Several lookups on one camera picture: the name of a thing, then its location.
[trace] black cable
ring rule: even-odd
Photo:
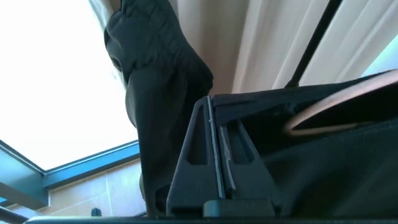
[[[315,53],[315,50],[317,49],[319,43],[321,42],[323,35],[328,29],[342,1],[343,0],[329,1],[325,11],[323,12],[321,19],[319,20],[317,28],[315,28],[315,31],[310,39],[310,42],[308,43],[307,48],[304,51],[303,57],[298,63],[296,71],[294,71],[292,79],[290,79],[290,81],[286,84],[285,88],[297,87],[299,85],[300,79],[303,76],[305,69],[310,63],[310,60],[313,54]]]

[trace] tile floor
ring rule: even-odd
[[[145,201],[139,190],[140,160],[50,191],[50,206],[33,211],[12,205],[8,209],[26,217],[90,216],[100,208],[104,217],[133,216],[144,212]]]

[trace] bright window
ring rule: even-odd
[[[43,169],[137,139],[88,1],[0,1],[0,138]]]

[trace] bag handle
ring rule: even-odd
[[[382,75],[370,78],[358,84],[352,85],[348,88],[340,90],[325,99],[314,103],[312,106],[296,114],[292,119],[290,119],[284,126],[284,132],[291,136],[304,136],[312,134],[329,133],[332,131],[339,131],[342,129],[353,128],[360,124],[367,124],[369,122],[362,123],[351,123],[351,124],[341,124],[335,126],[326,126],[320,128],[308,128],[308,129],[298,129],[293,130],[294,127],[302,123],[303,121],[311,118],[312,116],[331,108],[332,106],[338,105],[340,103],[346,102],[357,96],[361,96],[365,93],[369,93],[374,90],[378,90],[382,87],[391,85],[398,82],[398,70],[392,70],[386,72]]]

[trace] floor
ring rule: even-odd
[[[104,217],[133,216],[146,210],[139,190],[140,160],[128,162],[78,182],[50,191],[50,206],[30,210],[20,205],[8,209],[26,217],[90,216],[100,208]]]

